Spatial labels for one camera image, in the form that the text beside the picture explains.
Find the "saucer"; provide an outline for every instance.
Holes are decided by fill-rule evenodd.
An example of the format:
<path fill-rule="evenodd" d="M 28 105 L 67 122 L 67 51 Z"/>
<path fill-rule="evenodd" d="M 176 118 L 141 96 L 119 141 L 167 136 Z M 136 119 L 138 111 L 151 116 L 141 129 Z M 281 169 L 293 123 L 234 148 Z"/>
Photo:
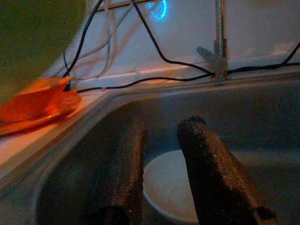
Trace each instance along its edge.
<path fill-rule="evenodd" d="M 45 115 L 15 123 L 0 121 L 0 136 L 20 133 L 55 119 L 66 117 L 75 111 L 80 102 L 81 97 L 78 93 L 73 91 L 63 92 L 60 98 L 47 109 L 47 114 Z"/>

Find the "white tile wall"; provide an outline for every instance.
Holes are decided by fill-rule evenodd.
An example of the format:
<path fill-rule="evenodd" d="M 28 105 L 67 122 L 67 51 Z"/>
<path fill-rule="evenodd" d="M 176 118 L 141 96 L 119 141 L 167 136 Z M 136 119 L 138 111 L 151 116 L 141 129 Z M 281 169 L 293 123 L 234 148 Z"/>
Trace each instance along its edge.
<path fill-rule="evenodd" d="M 164 2 L 167 10 L 162 19 L 155 18 L 163 12 L 162 1 L 158 1 L 153 10 L 147 3 L 139 4 L 163 53 L 172 60 L 202 63 L 203 59 L 195 49 L 202 45 L 213 51 L 215 1 Z M 125 10 L 111 10 L 111 21 L 117 20 Z M 225 0 L 225 11 L 230 65 L 280 62 L 300 41 L 299 0 Z M 105 13 L 97 13 L 87 32 L 82 52 L 101 43 L 105 37 L 104 26 Z M 75 55 L 80 35 L 81 31 L 69 46 L 68 59 Z M 110 67 L 105 76 L 174 67 L 160 59 L 134 8 L 113 36 L 111 52 Z M 80 60 L 71 74 L 97 75 L 104 66 L 105 56 L 106 48 Z M 52 75 L 61 65 L 62 57 L 46 74 Z"/>

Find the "white bowl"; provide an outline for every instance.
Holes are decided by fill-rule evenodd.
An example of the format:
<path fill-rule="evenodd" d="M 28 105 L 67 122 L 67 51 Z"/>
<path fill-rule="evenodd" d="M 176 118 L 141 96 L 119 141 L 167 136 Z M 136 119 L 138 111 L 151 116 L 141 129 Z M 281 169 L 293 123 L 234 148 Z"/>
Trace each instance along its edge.
<path fill-rule="evenodd" d="M 198 224 L 181 150 L 156 157 L 144 169 L 143 193 L 150 205 L 177 224 Z"/>

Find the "stainless steel sink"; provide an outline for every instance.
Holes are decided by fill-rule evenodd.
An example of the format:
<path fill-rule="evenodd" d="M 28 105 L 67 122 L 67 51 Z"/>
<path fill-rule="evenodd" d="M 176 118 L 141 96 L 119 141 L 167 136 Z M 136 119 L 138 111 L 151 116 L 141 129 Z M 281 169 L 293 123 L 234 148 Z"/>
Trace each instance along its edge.
<path fill-rule="evenodd" d="M 148 127 L 145 165 L 160 154 L 180 149 L 176 127 L 181 120 L 194 115 L 203 117 L 249 169 L 278 214 L 279 224 L 300 224 L 300 80 L 296 75 L 231 81 L 223 86 L 189 84 L 119 92 L 57 143 L 55 149 L 61 150 L 52 160 L 33 167 L 18 181 L 22 184 L 30 180 L 26 200 L 21 200 L 18 186 L 0 195 L 0 216 L 5 210 L 2 203 L 9 204 L 13 199 L 16 205 L 22 202 L 22 210 L 17 211 L 17 206 L 10 208 L 15 216 L 29 215 L 23 215 L 23 223 L 48 224 L 48 218 L 32 218 L 42 213 L 69 219 L 66 224 L 78 224 L 73 215 L 86 207 L 76 204 L 76 199 L 85 197 L 88 182 L 84 182 L 84 177 L 96 171 L 94 165 L 102 162 L 102 152 L 109 150 L 110 142 L 118 138 L 118 127 L 129 115 L 140 118 Z M 82 179 L 76 180 L 74 174 L 82 174 Z M 50 207 L 51 202 L 58 200 L 55 198 L 65 200 L 59 193 L 47 196 L 51 185 L 60 187 L 58 191 L 68 188 L 72 192 L 74 187 L 74 205 L 59 213 L 56 207 Z M 7 216 L 7 221 L 14 224 L 13 216 Z M 144 200 L 143 224 L 171 223 Z"/>

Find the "orange cup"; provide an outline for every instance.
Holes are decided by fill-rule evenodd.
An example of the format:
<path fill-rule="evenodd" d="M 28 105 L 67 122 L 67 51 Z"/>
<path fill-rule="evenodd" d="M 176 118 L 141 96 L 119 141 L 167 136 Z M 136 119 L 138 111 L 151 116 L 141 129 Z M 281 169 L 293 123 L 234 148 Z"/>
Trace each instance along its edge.
<path fill-rule="evenodd" d="M 71 77 L 38 78 L 11 100 L 0 106 L 0 120 L 19 122 L 47 114 Z"/>

